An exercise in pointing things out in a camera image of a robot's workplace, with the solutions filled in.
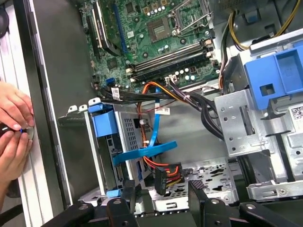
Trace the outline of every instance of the screw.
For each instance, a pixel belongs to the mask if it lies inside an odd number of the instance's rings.
[[[116,200],[116,201],[114,201],[114,204],[120,204],[121,203],[121,201],[120,200]]]
[[[247,204],[246,207],[247,207],[248,209],[250,209],[250,210],[253,210],[253,209],[256,208],[256,207],[255,207],[254,205],[252,205],[252,204]]]
[[[88,205],[84,204],[84,205],[80,206],[79,209],[80,209],[80,210],[85,210],[85,209],[87,209],[88,207],[89,207]]]
[[[210,202],[212,202],[212,204],[218,204],[219,203],[218,200],[210,200]]]
[[[287,191],[286,190],[284,190],[284,189],[280,189],[280,194],[281,195],[285,195],[287,193]]]

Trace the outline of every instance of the chip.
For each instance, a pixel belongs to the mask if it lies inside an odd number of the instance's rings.
[[[133,7],[133,4],[131,2],[127,3],[125,5],[125,7],[126,7],[127,14],[130,14],[130,13],[134,12],[134,7]]]
[[[118,67],[117,59],[112,58],[107,61],[107,67],[109,70],[115,69]]]
[[[171,36],[169,22],[166,17],[147,23],[147,30],[152,43]]]
[[[190,71],[190,73],[192,73],[192,74],[197,73],[197,69],[196,69],[195,66],[190,67],[190,68],[189,68],[189,71]]]

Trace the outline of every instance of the barcode sticker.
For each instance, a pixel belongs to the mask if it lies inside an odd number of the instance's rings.
[[[303,105],[295,105],[289,108],[290,115],[293,120],[294,128],[296,132],[303,131]]]
[[[155,109],[156,114],[170,115],[170,108],[160,107]]]
[[[113,99],[115,99],[115,100],[120,100],[119,88],[117,88],[117,87],[112,87],[112,95],[113,95]]]

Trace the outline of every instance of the finger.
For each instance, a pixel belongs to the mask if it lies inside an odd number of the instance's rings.
[[[14,136],[14,132],[8,131],[0,137],[0,156],[4,152],[5,147],[8,145],[9,141],[13,136]]]
[[[4,149],[4,152],[0,157],[0,172],[6,171],[11,162],[14,160],[20,137],[21,132],[15,132],[14,136],[10,139],[8,145]]]
[[[24,94],[21,91],[17,91],[16,94],[17,94],[17,96],[19,98],[21,98],[26,103],[26,105],[28,106],[28,109],[29,109],[30,113],[34,114],[33,104],[32,104],[32,100],[30,99],[30,97],[27,96],[26,94]]]
[[[11,129],[19,131],[21,129],[21,125],[17,123],[14,119],[12,119],[4,110],[0,108],[0,122],[6,124]]]
[[[24,119],[22,113],[19,111],[18,107],[16,107],[15,104],[13,104],[8,99],[3,100],[0,102],[0,107],[2,110],[8,113],[9,116],[11,116],[15,121],[17,121],[22,128],[27,127],[27,122]]]
[[[20,163],[24,159],[24,156],[26,155],[27,144],[28,144],[28,134],[22,133],[19,139],[16,155],[9,165],[10,169],[14,170],[20,165]]]
[[[25,101],[23,101],[21,98],[19,98],[17,95],[15,96],[9,96],[8,99],[15,104],[15,106],[19,109],[21,112],[22,116],[25,118],[27,124],[31,127],[34,126],[34,118],[33,115],[31,114],[27,104]]]

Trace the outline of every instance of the mounting hole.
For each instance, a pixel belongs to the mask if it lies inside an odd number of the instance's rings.
[[[220,222],[220,221],[215,221],[214,224],[215,224],[216,226],[220,226],[220,225],[222,225],[222,222]]]

